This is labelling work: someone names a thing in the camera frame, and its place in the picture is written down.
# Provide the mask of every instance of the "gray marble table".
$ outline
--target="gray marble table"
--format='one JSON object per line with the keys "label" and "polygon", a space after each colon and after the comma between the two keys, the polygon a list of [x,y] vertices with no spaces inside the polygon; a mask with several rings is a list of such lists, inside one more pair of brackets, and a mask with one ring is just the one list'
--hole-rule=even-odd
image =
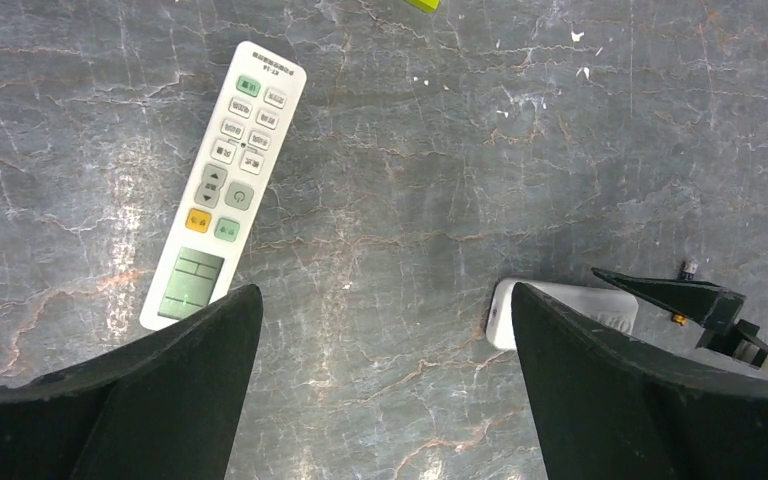
{"label": "gray marble table", "polygon": [[545,477],[481,331],[505,274],[694,257],[768,341],[768,0],[0,0],[0,385],[148,333],[243,40],[308,85],[236,276],[266,315],[228,478]]}

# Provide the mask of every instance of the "gray button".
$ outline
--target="gray button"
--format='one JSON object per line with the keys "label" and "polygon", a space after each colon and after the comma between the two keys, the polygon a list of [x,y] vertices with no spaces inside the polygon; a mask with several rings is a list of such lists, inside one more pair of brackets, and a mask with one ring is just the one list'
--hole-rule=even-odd
{"label": "gray button", "polygon": [[238,210],[248,210],[252,197],[254,197],[254,190],[250,186],[231,182],[225,194],[225,204]]}
{"label": "gray button", "polygon": [[219,202],[219,190],[221,187],[222,185],[219,183],[205,179],[196,192],[196,203],[208,208],[215,207],[216,203]]}
{"label": "gray button", "polygon": [[204,167],[204,174],[201,176],[201,181],[203,182],[213,182],[218,183],[221,187],[222,185],[225,185],[225,179],[228,177],[228,172],[225,171],[224,168],[217,167],[216,165],[212,165],[208,163]]}

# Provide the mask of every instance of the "air conditioner remote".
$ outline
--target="air conditioner remote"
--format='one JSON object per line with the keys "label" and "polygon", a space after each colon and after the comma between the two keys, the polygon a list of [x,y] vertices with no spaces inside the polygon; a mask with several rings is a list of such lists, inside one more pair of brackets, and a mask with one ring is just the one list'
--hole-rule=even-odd
{"label": "air conditioner remote", "polygon": [[159,330],[228,293],[307,74],[237,46],[148,290],[140,324]]}

